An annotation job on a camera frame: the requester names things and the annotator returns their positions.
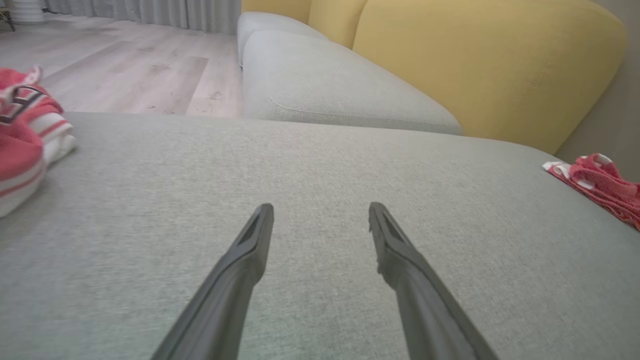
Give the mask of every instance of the curtain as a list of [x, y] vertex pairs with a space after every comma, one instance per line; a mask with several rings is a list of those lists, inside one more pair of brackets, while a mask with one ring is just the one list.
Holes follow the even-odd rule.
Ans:
[[47, 0], [52, 12], [235, 35], [241, 0]]

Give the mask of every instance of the white ribbed base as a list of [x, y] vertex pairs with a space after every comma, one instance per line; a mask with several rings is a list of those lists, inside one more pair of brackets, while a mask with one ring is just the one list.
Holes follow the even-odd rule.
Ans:
[[16, 24], [43, 24], [44, 13], [40, 0], [13, 0], [11, 16]]

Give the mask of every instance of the folded cloth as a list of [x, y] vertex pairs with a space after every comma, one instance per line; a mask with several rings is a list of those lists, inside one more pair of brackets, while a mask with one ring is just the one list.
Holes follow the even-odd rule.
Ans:
[[592, 154], [573, 165], [551, 161], [542, 167], [640, 231], [640, 183], [624, 180], [608, 157]]
[[0, 217], [37, 189], [47, 166], [71, 151], [76, 139], [62, 107], [27, 74], [0, 69]]

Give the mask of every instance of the gray cushion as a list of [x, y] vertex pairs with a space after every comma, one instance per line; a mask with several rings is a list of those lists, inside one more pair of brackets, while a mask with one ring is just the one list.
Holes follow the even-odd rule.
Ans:
[[459, 134], [444, 107], [333, 42], [261, 31], [244, 48], [244, 115]]
[[240, 63], [242, 63], [246, 41], [251, 34], [260, 30], [280, 30], [329, 41], [320, 31], [290, 17], [274, 13], [246, 12], [238, 19], [237, 39]]
[[640, 235], [512, 143], [69, 113], [79, 148], [0, 220], [3, 359], [144, 359], [253, 209], [275, 207], [240, 359], [408, 359], [386, 204], [503, 359], [637, 359]]

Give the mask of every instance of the upholstery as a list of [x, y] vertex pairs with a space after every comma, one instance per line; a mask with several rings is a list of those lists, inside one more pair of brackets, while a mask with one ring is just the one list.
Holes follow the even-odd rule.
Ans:
[[3, 358], [149, 359], [271, 202], [239, 359], [406, 360], [372, 200], [501, 359], [640, 353], [638, 233], [545, 173], [553, 157], [540, 151], [422, 131], [67, 115], [79, 148], [0, 220]]
[[244, 47], [245, 117], [460, 133], [441, 105], [353, 51], [283, 31]]
[[468, 136], [553, 153], [605, 90], [625, 30], [585, 0], [368, 0], [353, 50], [444, 105]]
[[367, 0], [313, 0], [309, 26], [331, 41], [353, 47], [360, 14]]
[[242, 63], [246, 41], [249, 40], [251, 34], [261, 30], [280, 30], [327, 40], [327, 37], [322, 35], [322, 33], [290, 17], [263, 12], [242, 13], [238, 19], [237, 31], [238, 57], [240, 63]]
[[312, 0], [242, 0], [242, 12], [266, 12], [288, 16], [302, 21], [309, 20]]

